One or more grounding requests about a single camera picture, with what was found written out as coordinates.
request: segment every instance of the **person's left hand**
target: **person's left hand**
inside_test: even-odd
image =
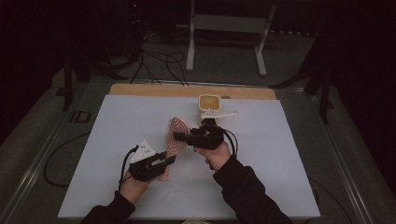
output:
[[[152,180],[143,182],[132,177],[131,173],[127,171],[124,176],[124,182],[120,187],[120,194],[126,198],[130,203],[137,204],[143,193],[149,187]]]

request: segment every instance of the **white object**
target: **white object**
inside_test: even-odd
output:
[[[271,22],[276,11],[276,6],[271,6],[267,18],[247,18],[247,17],[230,17],[219,15],[206,15],[195,13],[195,1],[191,0],[190,12],[190,44],[187,53],[186,70],[192,71],[194,66],[195,54],[195,30],[218,30],[218,31],[236,31],[245,33],[258,33],[262,35],[259,46],[254,48],[256,61],[261,77],[267,76],[264,59],[262,57],[262,49],[265,40],[270,32]]]
[[[224,118],[232,115],[237,115],[238,111],[224,111],[224,110],[208,110],[205,113],[201,115],[201,118],[203,119],[218,119],[218,118]]]
[[[148,142],[143,141],[131,158],[131,163],[145,160],[155,155],[155,151]]]
[[[223,99],[221,108],[238,108],[237,119],[220,119],[218,125],[235,134],[238,160],[254,169],[280,209],[289,217],[319,217],[280,102]],[[94,206],[109,204],[129,148],[146,139],[160,151],[168,120],[180,117],[193,124],[197,113],[196,98],[106,96],[58,216],[82,218]],[[132,218],[235,219],[213,171],[192,147],[177,156],[171,169],[169,181],[150,184]]]

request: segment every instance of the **yellow cup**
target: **yellow cup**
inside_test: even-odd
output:
[[[217,95],[202,94],[198,98],[198,126],[201,126],[201,114],[208,110],[220,110],[220,98]]]

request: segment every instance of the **white metal frame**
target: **white metal frame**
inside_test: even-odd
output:
[[[192,71],[194,66],[195,54],[195,29],[203,30],[219,30],[219,31],[236,31],[247,33],[262,34],[262,41],[259,46],[254,48],[257,65],[259,66],[259,75],[267,76],[264,59],[262,57],[262,49],[271,27],[271,21],[274,17],[276,6],[272,6],[267,18],[247,18],[247,17],[228,17],[214,16],[205,14],[195,14],[195,0],[191,0],[191,16],[190,16],[190,44],[187,54],[186,70]]]

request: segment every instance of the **person's hand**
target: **person's hand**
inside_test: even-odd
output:
[[[231,152],[226,142],[222,142],[215,150],[195,147],[194,150],[206,157],[206,163],[211,164],[215,171],[219,170],[230,159]]]
[[[124,181],[120,187],[120,194],[132,204],[136,204],[140,200],[143,193],[146,191],[152,181],[150,180],[148,182],[143,182],[136,180],[132,177],[129,171],[125,173],[123,179]]]

